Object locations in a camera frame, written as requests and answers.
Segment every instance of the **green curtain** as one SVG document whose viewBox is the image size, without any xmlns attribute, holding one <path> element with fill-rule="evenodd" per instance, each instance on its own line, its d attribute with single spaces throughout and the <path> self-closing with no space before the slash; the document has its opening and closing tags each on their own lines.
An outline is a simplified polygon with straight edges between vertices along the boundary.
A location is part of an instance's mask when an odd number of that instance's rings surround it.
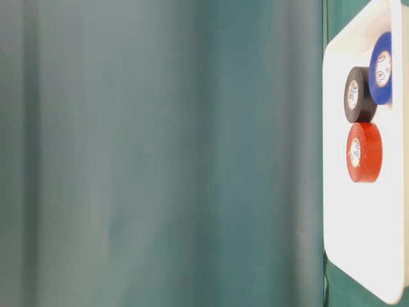
<svg viewBox="0 0 409 307">
<path fill-rule="evenodd" d="M 321 306 L 322 5 L 0 1 L 2 306 Z"/>
<path fill-rule="evenodd" d="M 363 9 L 368 0 L 327 0 L 324 3 L 323 27 L 327 29 L 324 41 L 331 41 L 356 14 Z M 375 295 L 359 285 L 334 264 L 327 261 L 327 306 L 386 307 Z M 409 305 L 409 291 L 405 290 L 401 302 L 396 306 Z"/>
</svg>

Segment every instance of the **white plastic tray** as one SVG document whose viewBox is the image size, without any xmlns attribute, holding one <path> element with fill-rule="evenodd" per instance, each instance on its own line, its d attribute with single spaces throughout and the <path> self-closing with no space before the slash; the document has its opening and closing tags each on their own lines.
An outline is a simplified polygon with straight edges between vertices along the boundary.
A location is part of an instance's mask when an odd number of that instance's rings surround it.
<svg viewBox="0 0 409 307">
<path fill-rule="evenodd" d="M 409 285 L 408 21 L 409 8 L 400 0 L 372 0 L 328 44 L 323 62 L 325 250 L 332 263 L 389 304 Z M 344 85 L 352 67 L 369 66 L 386 31 L 392 31 L 392 105 L 378 106 L 373 118 L 382 137 L 382 169 L 375 183 L 353 183 L 346 167 L 351 123 L 344 115 Z"/>
</svg>

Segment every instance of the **tape roll center label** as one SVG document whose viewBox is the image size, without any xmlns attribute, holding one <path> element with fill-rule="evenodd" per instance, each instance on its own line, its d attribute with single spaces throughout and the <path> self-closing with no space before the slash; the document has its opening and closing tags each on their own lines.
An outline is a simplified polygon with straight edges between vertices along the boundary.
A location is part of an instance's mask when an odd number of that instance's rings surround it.
<svg viewBox="0 0 409 307">
<path fill-rule="evenodd" d="M 349 156 L 351 160 L 351 165 L 354 168 L 357 168 L 360 162 L 360 143 L 357 138 L 353 139 L 351 142 Z"/>
<path fill-rule="evenodd" d="M 358 104 L 359 87 L 356 80 L 352 80 L 348 88 L 348 107 L 354 110 Z"/>
<path fill-rule="evenodd" d="M 376 83 L 380 88 L 388 83 L 391 73 L 392 57 L 389 51 L 385 50 L 381 52 L 376 62 Z"/>
</svg>

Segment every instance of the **red electrical tape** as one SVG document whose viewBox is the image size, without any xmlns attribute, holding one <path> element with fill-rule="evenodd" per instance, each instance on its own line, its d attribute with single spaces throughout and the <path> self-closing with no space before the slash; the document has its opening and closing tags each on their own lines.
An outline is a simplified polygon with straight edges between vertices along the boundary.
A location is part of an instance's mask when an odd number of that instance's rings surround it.
<svg viewBox="0 0 409 307">
<path fill-rule="evenodd" d="M 354 182 L 374 182 L 382 165 L 382 140 L 374 123 L 354 123 L 346 145 L 348 173 Z"/>
</svg>

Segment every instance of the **green backdrop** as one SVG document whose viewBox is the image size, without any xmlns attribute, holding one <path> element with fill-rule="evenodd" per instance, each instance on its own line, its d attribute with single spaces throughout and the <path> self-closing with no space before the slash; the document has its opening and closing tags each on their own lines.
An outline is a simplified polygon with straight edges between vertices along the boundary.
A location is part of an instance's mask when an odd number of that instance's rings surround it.
<svg viewBox="0 0 409 307">
<path fill-rule="evenodd" d="M 321 306 L 320 1 L 0 1 L 1 306 Z"/>
<path fill-rule="evenodd" d="M 324 42 L 333 37 L 368 3 L 368 0 L 327 0 L 323 10 Z M 386 307 L 388 304 L 359 285 L 332 263 L 325 262 L 327 277 L 327 306 L 329 307 Z M 409 291 L 405 290 L 396 306 L 409 306 Z"/>
</svg>

